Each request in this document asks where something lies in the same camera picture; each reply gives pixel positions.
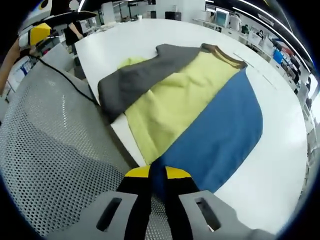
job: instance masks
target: desk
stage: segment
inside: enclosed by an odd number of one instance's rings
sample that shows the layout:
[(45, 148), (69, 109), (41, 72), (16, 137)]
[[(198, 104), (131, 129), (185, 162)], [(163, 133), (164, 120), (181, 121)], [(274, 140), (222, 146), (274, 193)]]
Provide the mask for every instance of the desk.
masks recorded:
[[(75, 46), (93, 94), (98, 82), (128, 57), (156, 56), (156, 46), (218, 45), (249, 63), (247, 76), (263, 115), (263, 134), (238, 170), (214, 194), (250, 228), (277, 233), (294, 211), (305, 177), (307, 133), (299, 101), (284, 78), (242, 43), (209, 28), (167, 19), (143, 19), (94, 33)], [(113, 129), (136, 159), (139, 153), (124, 115)]]
[(222, 30), (222, 33), (241, 42), (242, 44), (246, 45), (246, 44), (250, 44), (250, 45), (253, 45), (257, 51), (259, 51), (261, 54), (261, 56), (267, 61), (269, 62), (271, 59), (272, 59), (272, 56), (270, 56), (265, 50), (263, 50), (263, 48), (250, 41), (248, 39), (248, 36), (247, 35), (244, 35), (242, 33), (240, 33), (239, 31), (236, 31), (236, 30), (233, 30), (233, 29), (230, 29), (230, 28), (225, 28), (225, 27), (221, 27), (215, 23), (212, 23), (212, 22), (209, 22), (209, 21), (205, 21), (205, 20), (202, 20), (202, 19), (199, 19), (199, 18), (196, 18), (196, 19), (193, 19), (195, 22), (199, 22), (199, 23), (202, 23), (204, 27), (208, 26), (208, 27), (211, 27), (212, 29), (216, 29), (216, 28), (221, 28)]

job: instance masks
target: folded clothing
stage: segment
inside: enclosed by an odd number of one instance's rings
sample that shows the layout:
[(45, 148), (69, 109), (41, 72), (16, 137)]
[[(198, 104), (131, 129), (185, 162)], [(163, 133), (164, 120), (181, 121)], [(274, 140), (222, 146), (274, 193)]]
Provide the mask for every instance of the folded clothing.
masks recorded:
[(133, 103), (125, 115), (146, 164), (165, 153), (226, 82), (245, 66), (217, 46), (203, 44), (187, 66), (159, 81)]
[(152, 164), (155, 189), (163, 189), (160, 174), (170, 166), (190, 173), (200, 190), (214, 193), (243, 163), (262, 132), (261, 108), (243, 69)]
[(201, 48), (162, 44), (156, 50), (156, 57), (122, 65), (99, 81), (100, 104), (110, 123), (156, 83), (188, 65)]

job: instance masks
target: blue fabric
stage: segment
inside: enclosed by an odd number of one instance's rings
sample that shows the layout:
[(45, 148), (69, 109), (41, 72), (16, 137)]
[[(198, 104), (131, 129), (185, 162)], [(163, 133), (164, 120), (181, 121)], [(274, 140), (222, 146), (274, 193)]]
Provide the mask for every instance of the blue fabric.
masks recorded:
[(190, 173), (200, 190), (214, 193), (243, 163), (262, 131), (262, 112), (242, 69), (152, 164), (152, 171), (159, 173), (153, 180), (154, 191), (164, 197), (160, 174), (170, 166)]
[(282, 53), (276, 49), (273, 53), (273, 59), (278, 63), (281, 64), (282, 59), (284, 58), (284, 56), (282, 55)]

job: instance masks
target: yellow object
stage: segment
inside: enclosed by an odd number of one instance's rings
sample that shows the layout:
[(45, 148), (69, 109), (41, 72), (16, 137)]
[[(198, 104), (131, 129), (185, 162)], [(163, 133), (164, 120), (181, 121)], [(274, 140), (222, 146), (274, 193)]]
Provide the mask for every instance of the yellow object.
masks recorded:
[(141, 63), (143, 61), (146, 61), (148, 59), (145, 59), (143, 57), (130, 57), (130, 58), (127, 58), (126, 60), (124, 60), (119, 66), (118, 66), (118, 69), (121, 69), (125, 66), (129, 66), (129, 65), (134, 65), (134, 64), (138, 64), (138, 63)]
[(48, 5), (48, 0), (43, 0), (40, 4), (39, 4), (39, 10), (44, 9), (47, 5)]
[(128, 171), (125, 177), (147, 178), (149, 176), (150, 166), (141, 166)]
[(51, 27), (49, 27), (46, 23), (41, 23), (38, 26), (30, 29), (29, 31), (29, 45), (34, 46), (37, 43), (44, 40), (51, 34)]
[(267, 4), (269, 6), (269, 3), (267, 2), (267, 0), (263, 0), (265, 2), (265, 4)]
[(191, 175), (189, 173), (179, 168), (166, 166), (165, 170), (166, 170), (167, 179), (191, 178)]
[[(245, 66), (218, 47), (212, 46), (211, 52), (200, 52), (188, 66), (158, 82), (125, 111), (146, 164), (165, 153), (226, 82)], [(126, 64), (138, 62), (142, 59), (129, 59)]]

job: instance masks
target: gray mesh surface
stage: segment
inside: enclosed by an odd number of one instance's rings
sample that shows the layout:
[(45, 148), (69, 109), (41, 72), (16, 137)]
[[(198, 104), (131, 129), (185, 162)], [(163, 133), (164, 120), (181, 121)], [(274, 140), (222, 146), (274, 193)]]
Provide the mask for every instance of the gray mesh surface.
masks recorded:
[[(15, 204), (42, 236), (76, 223), (130, 169), (93, 103), (39, 64), (0, 128), (0, 167)], [(146, 239), (171, 239), (163, 204), (152, 198), (151, 208)]]

